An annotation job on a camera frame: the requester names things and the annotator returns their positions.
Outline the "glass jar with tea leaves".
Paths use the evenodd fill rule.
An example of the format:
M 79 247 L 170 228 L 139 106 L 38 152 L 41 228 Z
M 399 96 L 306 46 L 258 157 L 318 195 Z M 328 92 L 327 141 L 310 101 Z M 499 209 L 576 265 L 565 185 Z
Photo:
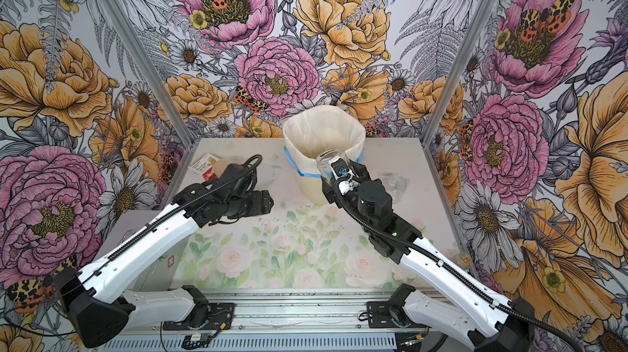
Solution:
M 380 177 L 386 192 L 391 196 L 392 203 L 400 203 L 407 192 L 409 180 L 399 174 L 383 173 Z

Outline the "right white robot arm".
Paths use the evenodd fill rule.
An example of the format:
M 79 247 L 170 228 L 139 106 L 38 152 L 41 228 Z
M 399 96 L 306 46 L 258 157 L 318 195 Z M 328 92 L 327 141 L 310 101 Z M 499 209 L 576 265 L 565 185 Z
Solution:
M 581 350 L 567 333 L 537 320 L 525 299 L 512 301 L 487 288 L 444 256 L 393 211 L 392 197 L 364 165 L 333 156 L 317 167 L 328 202 L 360 224 L 374 249 L 418 274 L 448 300 L 434 301 L 412 286 L 401 286 L 389 300 L 397 322 L 426 325 L 474 351 L 528 351 L 538 329 L 555 335 L 574 351 Z

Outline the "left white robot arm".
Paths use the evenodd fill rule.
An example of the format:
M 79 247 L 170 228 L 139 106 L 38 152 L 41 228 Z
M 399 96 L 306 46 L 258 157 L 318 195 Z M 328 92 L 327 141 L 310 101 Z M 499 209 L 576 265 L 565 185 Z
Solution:
M 237 222 L 271 212 L 273 199 L 259 191 L 256 154 L 232 163 L 217 178 L 192 184 L 173 197 L 158 216 L 93 263 L 54 276 L 58 301 L 87 348 L 105 345 L 122 331 L 153 323 L 190 329 L 212 323 L 210 304 L 196 287 L 136 292 L 129 285 L 169 249 L 205 226 Z

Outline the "glass tea jar beige lid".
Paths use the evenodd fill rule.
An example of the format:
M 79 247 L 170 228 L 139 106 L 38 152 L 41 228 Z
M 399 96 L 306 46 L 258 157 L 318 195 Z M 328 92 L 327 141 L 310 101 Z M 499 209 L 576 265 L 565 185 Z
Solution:
M 213 164 L 214 175 L 220 178 L 225 172 L 225 170 L 227 170 L 227 167 L 229 167 L 229 165 L 231 165 L 232 163 L 233 163 L 233 160 L 230 158 L 221 158 L 217 160 Z

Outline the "red white bandage box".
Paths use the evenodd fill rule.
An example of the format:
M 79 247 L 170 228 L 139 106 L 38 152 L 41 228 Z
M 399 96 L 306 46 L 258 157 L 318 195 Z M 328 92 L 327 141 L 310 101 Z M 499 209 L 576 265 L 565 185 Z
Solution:
M 203 180 L 211 180 L 215 176 L 214 167 L 216 167 L 218 161 L 218 157 L 206 152 L 196 158 L 188 169 L 199 177 L 202 177 Z

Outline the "beige trash bin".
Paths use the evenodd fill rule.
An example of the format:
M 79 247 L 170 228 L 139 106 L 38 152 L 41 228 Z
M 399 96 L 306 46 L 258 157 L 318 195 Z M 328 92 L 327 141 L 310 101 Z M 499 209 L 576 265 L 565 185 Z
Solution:
M 297 167 L 295 178 L 297 185 L 310 202 L 314 204 L 329 203 L 323 192 L 321 172 L 316 164 Z

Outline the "silver metal case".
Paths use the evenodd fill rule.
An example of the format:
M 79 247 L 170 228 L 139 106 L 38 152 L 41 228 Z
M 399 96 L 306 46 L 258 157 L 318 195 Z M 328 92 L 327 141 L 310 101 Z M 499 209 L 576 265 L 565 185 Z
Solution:
M 180 211 L 155 227 L 145 227 L 123 245 L 81 268 L 79 281 L 93 298 L 112 303 L 137 276 L 168 249 L 196 232 L 198 225 Z

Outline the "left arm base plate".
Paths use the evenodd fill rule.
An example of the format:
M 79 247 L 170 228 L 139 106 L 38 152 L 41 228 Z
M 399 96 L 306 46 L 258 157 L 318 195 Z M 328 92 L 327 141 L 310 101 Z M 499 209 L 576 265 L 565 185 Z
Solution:
M 233 303 L 208 303 L 198 306 L 181 322 L 164 322 L 165 331 L 223 331 L 232 327 L 236 305 Z

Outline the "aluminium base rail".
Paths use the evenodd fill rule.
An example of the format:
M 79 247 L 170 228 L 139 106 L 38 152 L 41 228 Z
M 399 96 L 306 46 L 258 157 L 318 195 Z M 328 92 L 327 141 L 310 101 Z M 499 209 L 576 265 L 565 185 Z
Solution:
M 358 323 L 358 312 L 361 309 L 366 311 L 368 301 L 389 301 L 392 296 L 393 294 L 389 298 L 385 298 L 382 294 L 362 295 L 360 293 L 339 294 L 337 296 L 330 294 L 322 296 L 270 296 L 266 294 L 251 297 L 248 301 L 233 303 L 235 304 L 235 311 L 232 325 L 242 324 L 253 330 L 258 328 L 279 329 L 283 326 L 302 326 L 309 330 L 313 330 L 316 326 L 322 326 L 324 329 L 331 329 L 332 326 L 336 325 L 339 329 L 346 330 L 350 325 Z

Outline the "aluminium corner post left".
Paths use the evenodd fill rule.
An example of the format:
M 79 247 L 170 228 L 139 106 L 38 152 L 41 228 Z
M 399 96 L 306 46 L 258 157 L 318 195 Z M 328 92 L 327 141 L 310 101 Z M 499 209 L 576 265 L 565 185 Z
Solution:
M 120 39 L 128 48 L 143 79 L 155 94 L 155 98 L 159 101 L 165 115 L 170 120 L 171 126 L 181 139 L 183 146 L 186 149 L 191 149 L 196 141 L 196 136 L 188 129 L 181 114 L 176 109 L 173 100 L 166 90 L 164 82 L 161 80 L 153 62 L 150 60 L 138 34 L 135 32 L 133 24 L 127 16 L 126 9 L 123 8 L 123 4 L 120 3 L 119 0 L 98 1 L 109 16 L 112 26 L 117 31 Z

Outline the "aluminium corner post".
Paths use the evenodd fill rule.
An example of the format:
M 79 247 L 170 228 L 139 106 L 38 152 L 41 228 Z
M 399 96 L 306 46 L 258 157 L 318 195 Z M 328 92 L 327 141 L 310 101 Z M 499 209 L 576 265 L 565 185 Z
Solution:
M 464 35 L 463 42 L 458 50 L 456 58 L 453 61 L 451 70 L 446 76 L 441 97 L 435 104 L 433 113 L 428 120 L 428 126 L 423 134 L 422 144 L 425 149 L 427 149 L 430 145 L 436 130 L 444 118 L 448 104 L 454 98 L 456 87 L 463 75 L 464 68 L 474 52 L 474 46 L 479 40 L 482 30 L 486 26 L 488 18 L 494 7 L 497 5 L 497 2 L 498 0 L 480 0 L 479 7 L 469 22 L 468 31 Z
M 155 98 L 159 101 L 165 115 L 170 120 L 171 126 L 181 139 L 183 146 L 186 149 L 191 149 L 196 141 L 196 136 L 188 129 L 181 114 L 176 109 L 173 100 L 166 90 L 164 82 L 161 80 L 153 62 L 150 60 L 138 34 L 135 32 L 133 24 L 127 16 L 126 9 L 123 8 L 123 4 L 120 3 L 119 0 L 98 1 L 109 16 L 112 26 L 117 31 L 120 39 L 128 48 L 143 79 L 155 94 Z

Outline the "aluminium corner post right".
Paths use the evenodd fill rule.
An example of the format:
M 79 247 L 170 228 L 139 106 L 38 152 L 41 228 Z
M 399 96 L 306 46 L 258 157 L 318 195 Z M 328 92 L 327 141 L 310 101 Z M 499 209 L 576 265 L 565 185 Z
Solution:
M 463 75 L 464 68 L 474 52 L 474 46 L 479 40 L 482 30 L 486 26 L 488 18 L 494 7 L 497 5 L 497 2 L 498 0 L 480 0 L 479 7 L 469 22 L 468 31 L 464 35 L 463 42 L 458 50 L 456 58 L 453 61 L 451 70 L 446 76 L 441 97 L 435 104 L 433 113 L 428 120 L 428 126 L 423 134 L 422 144 L 425 149 L 427 149 L 430 145 L 436 130 L 444 118 L 448 104 L 454 98 L 456 87 Z

